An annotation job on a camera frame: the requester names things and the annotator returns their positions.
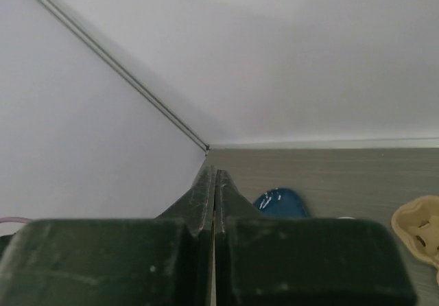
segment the pink cable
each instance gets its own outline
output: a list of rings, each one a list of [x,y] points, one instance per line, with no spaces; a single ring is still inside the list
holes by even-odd
[[[23,217],[3,217],[0,218],[0,224],[2,222],[19,222],[21,224],[27,224],[28,222],[31,222],[32,219],[27,219]]]

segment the wood grain surface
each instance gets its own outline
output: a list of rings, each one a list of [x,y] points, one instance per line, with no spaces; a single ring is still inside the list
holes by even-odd
[[[439,305],[436,270],[413,258],[390,226],[392,214],[422,195],[439,195],[439,149],[212,150],[204,165],[229,171],[250,201],[275,187],[296,190],[316,217],[367,218],[395,237],[419,296]]]

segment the white wall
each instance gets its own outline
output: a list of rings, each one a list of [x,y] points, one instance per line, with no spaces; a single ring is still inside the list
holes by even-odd
[[[38,2],[0,21],[0,217],[154,217],[190,187],[204,152]]]
[[[62,0],[210,143],[439,137],[439,0]]]

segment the blue object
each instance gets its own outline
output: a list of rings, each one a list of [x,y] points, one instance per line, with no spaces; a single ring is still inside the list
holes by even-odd
[[[289,188],[267,191],[253,205],[268,217],[309,217],[300,196]]]

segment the green plastic part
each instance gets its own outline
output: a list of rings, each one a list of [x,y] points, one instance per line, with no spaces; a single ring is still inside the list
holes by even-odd
[[[197,278],[194,281],[194,306],[210,304],[213,267],[213,206],[215,173],[207,167],[194,186],[158,218],[183,219],[193,237]]]
[[[227,242],[230,218],[263,219],[265,216],[238,192],[228,172],[218,170],[215,188],[215,271],[218,306],[226,306],[230,302],[230,252]]]
[[[228,221],[225,305],[412,306],[395,243],[365,220]]]
[[[13,237],[13,235],[0,236],[0,259],[3,257],[6,247],[9,245]]]
[[[0,263],[2,306],[193,305],[183,220],[43,220]]]

